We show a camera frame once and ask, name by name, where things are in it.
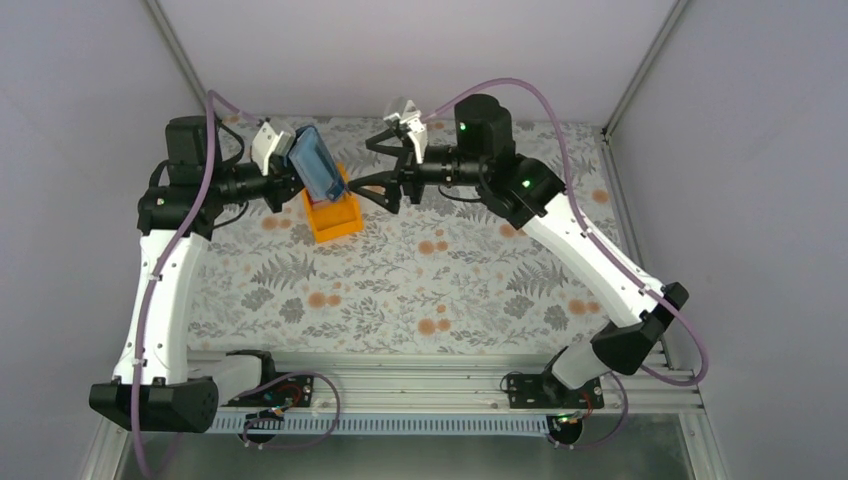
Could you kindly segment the blue card holder wallet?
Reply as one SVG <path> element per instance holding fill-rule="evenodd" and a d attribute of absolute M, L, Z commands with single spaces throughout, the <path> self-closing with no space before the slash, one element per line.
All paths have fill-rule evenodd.
<path fill-rule="evenodd" d="M 338 202 L 347 185 L 320 132 L 314 125 L 296 130 L 287 154 L 305 189 L 315 202 Z"/>

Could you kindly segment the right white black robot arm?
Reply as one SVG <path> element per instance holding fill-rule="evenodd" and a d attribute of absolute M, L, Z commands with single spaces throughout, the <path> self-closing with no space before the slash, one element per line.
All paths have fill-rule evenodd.
<path fill-rule="evenodd" d="M 349 183 L 352 192 L 391 213 L 402 198 L 421 202 L 434 186 L 472 186 L 479 201 L 513 228 L 555 254 L 607 310 L 607 326 L 563 348 L 546 366 L 544 399 L 565 407 L 588 381 L 609 372 L 632 375 L 666 332 L 689 293 L 643 271 L 571 201 L 565 182 L 542 161 L 519 154 L 510 112 L 494 97 L 473 94 L 454 107 L 454 145 L 431 146 L 421 112 L 405 98 L 393 102 L 387 128 L 368 150 L 395 158 L 387 171 Z"/>

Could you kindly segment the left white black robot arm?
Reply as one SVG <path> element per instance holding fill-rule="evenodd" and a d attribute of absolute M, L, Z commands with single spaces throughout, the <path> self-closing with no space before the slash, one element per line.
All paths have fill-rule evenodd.
<path fill-rule="evenodd" d="M 240 394 L 263 405 L 278 391 L 267 351 L 232 351 L 198 371 L 188 365 L 191 284 L 225 206 L 263 200 L 278 213 L 304 188 L 284 162 L 295 140 L 286 122 L 263 120 L 252 141 L 240 140 L 229 159 L 222 155 L 220 131 L 235 133 L 220 119 L 172 119 L 165 130 L 167 157 L 138 202 L 141 268 L 130 329 L 111 380 L 89 393 L 95 412 L 134 433 L 203 433 L 218 408 Z"/>

